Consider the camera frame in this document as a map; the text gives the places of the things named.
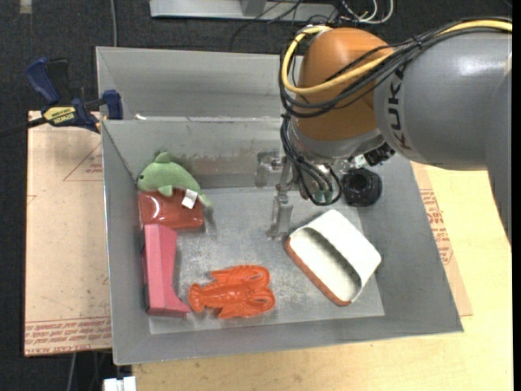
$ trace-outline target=green stuffed dinosaur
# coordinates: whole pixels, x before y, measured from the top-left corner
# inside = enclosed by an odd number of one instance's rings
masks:
[[[186,169],[172,162],[168,152],[161,152],[138,177],[138,189],[157,190],[165,197],[171,197],[173,189],[191,190],[198,194],[203,207],[212,207],[212,202],[201,192],[201,187]]]

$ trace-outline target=pink foam block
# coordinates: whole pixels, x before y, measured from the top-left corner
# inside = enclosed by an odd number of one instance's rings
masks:
[[[184,317],[190,307],[173,289],[176,259],[176,231],[162,225],[145,225],[143,272],[147,313],[156,316]]]

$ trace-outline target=blue clamp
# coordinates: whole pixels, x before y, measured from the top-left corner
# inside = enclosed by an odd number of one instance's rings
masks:
[[[56,108],[53,108],[53,106],[57,104],[61,106],[61,103],[64,103],[74,107],[75,112],[72,112],[72,109],[67,110],[63,117],[58,120],[47,119],[53,126],[77,126],[99,132],[99,120],[90,111],[93,108],[99,108],[103,104],[106,104],[108,107],[109,119],[123,119],[121,97],[116,90],[107,90],[103,93],[101,99],[89,103],[84,103],[78,97],[71,99],[70,94],[72,92],[68,87],[67,61],[65,59],[51,61],[47,65],[47,58],[45,56],[41,57],[25,69],[25,76],[31,87],[47,101],[47,105],[42,109],[42,116],[47,111],[49,111],[48,116],[55,116],[54,110]],[[56,89],[54,80],[56,80],[60,91]]]

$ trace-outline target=black carpet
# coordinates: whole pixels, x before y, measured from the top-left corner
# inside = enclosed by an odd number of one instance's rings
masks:
[[[152,20],[149,1],[116,0],[119,46],[278,54],[291,31],[301,26]],[[393,43],[475,15],[511,15],[511,9],[502,0],[396,0],[393,17],[369,30]],[[0,0],[0,41],[0,130],[4,130],[23,124],[28,110],[42,107],[43,100],[26,82],[24,69],[43,55],[66,58],[71,86],[83,88],[87,99],[97,97],[94,48],[112,44],[110,2],[33,0],[33,13],[21,15],[20,0]],[[65,390],[71,355],[24,358],[22,353],[26,143],[24,133],[0,139],[0,391]],[[102,355],[77,358],[72,389],[89,389],[96,358]],[[107,375],[110,359],[106,357],[103,365]]]

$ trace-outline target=orange plastic lobster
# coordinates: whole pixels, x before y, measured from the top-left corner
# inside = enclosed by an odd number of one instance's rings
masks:
[[[269,272],[263,266],[241,265],[210,273],[216,281],[201,287],[194,283],[188,302],[199,313],[205,306],[222,309],[219,319],[252,317],[275,305],[275,296],[268,288]]]

